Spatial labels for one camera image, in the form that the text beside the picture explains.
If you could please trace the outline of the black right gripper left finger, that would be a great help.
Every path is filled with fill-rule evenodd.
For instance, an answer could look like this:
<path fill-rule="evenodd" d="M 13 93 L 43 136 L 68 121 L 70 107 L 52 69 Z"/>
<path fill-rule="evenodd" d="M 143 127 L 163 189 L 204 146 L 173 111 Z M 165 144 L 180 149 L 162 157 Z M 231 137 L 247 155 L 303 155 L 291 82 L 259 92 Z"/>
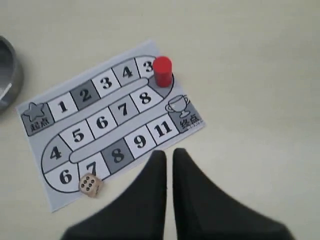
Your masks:
<path fill-rule="evenodd" d="M 167 158 L 151 153 L 131 185 L 114 201 L 68 227 L 63 240 L 162 240 L 167 204 Z"/>

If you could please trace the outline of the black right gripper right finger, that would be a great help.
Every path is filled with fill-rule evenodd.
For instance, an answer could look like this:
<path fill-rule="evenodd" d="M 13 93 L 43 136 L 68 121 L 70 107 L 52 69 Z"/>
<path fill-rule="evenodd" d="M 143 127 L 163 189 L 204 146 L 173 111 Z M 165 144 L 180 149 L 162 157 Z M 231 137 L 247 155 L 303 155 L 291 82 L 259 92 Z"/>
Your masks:
<path fill-rule="evenodd" d="M 172 193 L 179 240 L 293 240 L 288 227 L 225 193 L 184 148 L 172 156 Z"/>

